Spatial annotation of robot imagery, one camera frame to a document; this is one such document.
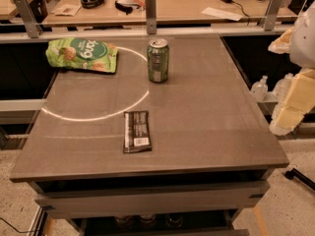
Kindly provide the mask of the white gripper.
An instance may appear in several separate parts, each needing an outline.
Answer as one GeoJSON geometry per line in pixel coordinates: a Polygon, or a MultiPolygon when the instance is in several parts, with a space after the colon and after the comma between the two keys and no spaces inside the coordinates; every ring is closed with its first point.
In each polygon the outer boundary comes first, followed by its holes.
{"type": "Polygon", "coordinates": [[[277,54],[289,52],[290,61],[303,67],[285,82],[269,125],[274,135],[285,136],[315,107],[315,4],[301,13],[294,28],[274,40],[268,50],[277,54]]]}

